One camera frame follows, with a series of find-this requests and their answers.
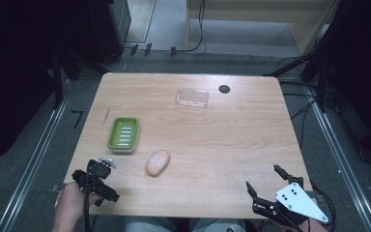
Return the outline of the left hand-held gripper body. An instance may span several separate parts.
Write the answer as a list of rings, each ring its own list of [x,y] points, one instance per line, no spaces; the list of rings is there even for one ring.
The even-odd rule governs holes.
[[[117,202],[120,197],[114,188],[103,182],[115,167],[116,164],[112,159],[90,159],[85,170],[77,169],[71,176],[84,193],[95,193],[101,197],[101,200],[95,202],[99,207],[104,200]]]

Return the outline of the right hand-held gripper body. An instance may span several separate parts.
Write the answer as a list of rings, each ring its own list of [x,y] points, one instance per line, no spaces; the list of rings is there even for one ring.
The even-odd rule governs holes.
[[[285,226],[298,226],[308,219],[328,222],[328,216],[303,189],[303,178],[289,174],[288,185],[273,194],[274,202],[257,197],[252,211]]]

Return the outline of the green soap dish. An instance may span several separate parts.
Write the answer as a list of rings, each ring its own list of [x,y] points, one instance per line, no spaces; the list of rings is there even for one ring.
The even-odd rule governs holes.
[[[109,150],[117,154],[133,152],[136,149],[139,127],[140,124],[136,118],[116,118],[107,141]]]

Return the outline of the pink soap bar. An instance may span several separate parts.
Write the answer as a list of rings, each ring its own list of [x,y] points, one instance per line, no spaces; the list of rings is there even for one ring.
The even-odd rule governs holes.
[[[165,150],[155,151],[145,165],[148,175],[155,177],[167,166],[170,161],[170,154]]]

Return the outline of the clear plastic lid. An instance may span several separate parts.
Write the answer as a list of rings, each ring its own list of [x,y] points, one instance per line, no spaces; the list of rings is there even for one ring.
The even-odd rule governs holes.
[[[180,105],[204,108],[208,106],[209,92],[202,89],[180,88],[176,102]]]

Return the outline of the person's right hand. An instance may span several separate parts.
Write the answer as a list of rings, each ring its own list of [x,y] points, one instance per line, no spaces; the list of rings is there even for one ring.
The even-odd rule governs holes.
[[[283,232],[328,232],[327,229],[318,221],[305,221],[297,227],[282,226]]]

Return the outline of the person's left hand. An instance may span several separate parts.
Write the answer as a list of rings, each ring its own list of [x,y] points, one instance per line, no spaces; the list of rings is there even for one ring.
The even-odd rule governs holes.
[[[60,191],[55,206],[55,215],[71,214],[84,215],[85,194],[80,190],[77,183],[66,184]]]

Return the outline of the person's legs in jeans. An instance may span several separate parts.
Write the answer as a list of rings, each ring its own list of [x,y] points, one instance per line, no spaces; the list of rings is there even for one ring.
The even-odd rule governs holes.
[[[125,217],[124,232],[245,232],[243,219]]]

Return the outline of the black metal stand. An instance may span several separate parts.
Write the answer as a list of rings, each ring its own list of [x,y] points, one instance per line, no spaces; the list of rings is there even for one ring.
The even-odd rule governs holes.
[[[329,62],[332,58],[332,45],[334,37],[339,33],[339,27],[344,21],[352,3],[346,0],[333,0],[334,4],[329,8],[334,10],[334,13],[329,13],[331,18],[329,27],[324,35],[318,40],[311,49],[304,55],[299,56],[291,63],[277,68],[273,72],[265,73],[265,76],[279,77],[282,74],[293,70],[294,68],[304,64],[304,69],[300,72],[300,79],[302,82],[310,82],[317,77],[316,85],[316,103],[320,110],[325,113],[325,92],[329,77]]]
[[[75,64],[76,55],[71,49],[57,49],[52,52],[52,73],[54,80],[54,109],[57,109],[64,97],[62,73],[69,79],[78,79],[80,70]]]

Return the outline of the dark cabinet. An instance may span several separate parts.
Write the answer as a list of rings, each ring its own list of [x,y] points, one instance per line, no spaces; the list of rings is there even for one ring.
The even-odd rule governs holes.
[[[95,61],[109,63],[123,54],[131,16],[128,0],[87,0],[95,35]]]

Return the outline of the metal floor rail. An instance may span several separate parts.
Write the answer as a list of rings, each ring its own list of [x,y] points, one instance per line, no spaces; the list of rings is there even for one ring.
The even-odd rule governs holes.
[[[316,116],[319,126],[324,134],[324,137],[332,152],[333,158],[338,166],[338,170],[347,190],[354,202],[359,217],[367,232],[371,232],[371,204],[364,193],[357,176],[354,173],[349,161],[347,160],[346,153],[342,149],[338,138],[330,124],[328,115],[324,113],[315,100],[310,100],[312,110]]]
[[[14,192],[7,204],[3,216],[0,219],[0,232],[11,232],[17,215],[20,212],[26,196],[35,180],[37,172],[41,166],[46,150],[52,140],[53,134],[56,131],[60,120],[64,114],[71,89],[75,85],[74,81],[67,80],[64,87],[64,97],[60,101],[59,106],[53,109],[50,118],[43,130],[42,135],[34,149],[34,152],[29,159],[29,162],[21,175],[21,178],[16,185]]]

